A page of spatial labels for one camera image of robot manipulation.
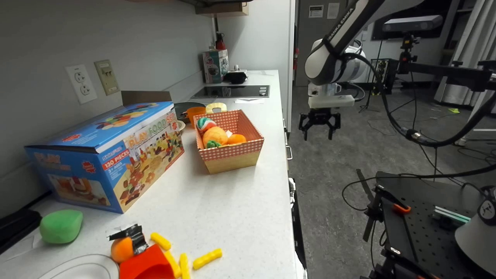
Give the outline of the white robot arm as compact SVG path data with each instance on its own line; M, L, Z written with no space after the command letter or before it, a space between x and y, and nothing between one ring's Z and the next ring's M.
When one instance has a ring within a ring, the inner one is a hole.
M414 8L423 0L353 0L338 24L315 41L305 60L308 78L308 112L299 117L297 129L308 137L313 126L327 126L328 137L341 128L341 115L333 109L350 108L352 95L341 95L341 86L359 78L367 60L359 47L350 43L369 24Z

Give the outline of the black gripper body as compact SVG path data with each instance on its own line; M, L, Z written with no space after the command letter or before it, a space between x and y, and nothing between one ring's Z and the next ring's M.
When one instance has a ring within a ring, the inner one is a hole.
M333 114L330 109L311 109L308 114L308 122L311 125L328 125L333 119Z

